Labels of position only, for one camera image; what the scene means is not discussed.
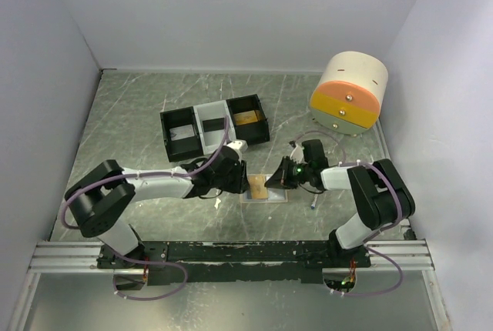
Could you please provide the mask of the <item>beige leather card holder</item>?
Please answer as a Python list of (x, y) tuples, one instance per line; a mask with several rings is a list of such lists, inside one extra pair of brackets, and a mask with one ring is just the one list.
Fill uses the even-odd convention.
[(252, 174), (247, 176), (249, 188), (240, 195), (240, 203), (285, 203), (288, 202), (287, 190), (267, 188), (265, 183), (271, 174)]

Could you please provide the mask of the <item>gold VIP card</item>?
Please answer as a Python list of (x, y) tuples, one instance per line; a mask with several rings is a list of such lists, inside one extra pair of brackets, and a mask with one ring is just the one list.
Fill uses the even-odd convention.
[(265, 186), (265, 175), (250, 175), (248, 177), (250, 184), (250, 197), (254, 200), (265, 200), (268, 198), (268, 190)]

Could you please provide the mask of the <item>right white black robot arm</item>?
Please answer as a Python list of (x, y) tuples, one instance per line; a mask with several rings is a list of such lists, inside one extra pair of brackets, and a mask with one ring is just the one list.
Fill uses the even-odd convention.
[(390, 159), (330, 166), (318, 139), (294, 143), (293, 152), (281, 159), (265, 187), (291, 190), (306, 184), (314, 195), (335, 190), (353, 195), (356, 212), (328, 239), (328, 262), (338, 268), (353, 259), (353, 249), (415, 213), (414, 198)]

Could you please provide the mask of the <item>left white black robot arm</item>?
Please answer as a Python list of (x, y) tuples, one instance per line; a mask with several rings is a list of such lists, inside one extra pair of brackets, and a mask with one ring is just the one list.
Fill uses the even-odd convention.
[(144, 200), (203, 199), (210, 191), (242, 194), (248, 190), (247, 162), (240, 153), (223, 146), (209, 157), (173, 169), (125, 169), (114, 159), (96, 166), (65, 192), (65, 212), (70, 211), (75, 226), (86, 238), (97, 238), (116, 252), (127, 269), (139, 266), (145, 246), (136, 231), (122, 218), (132, 203)]

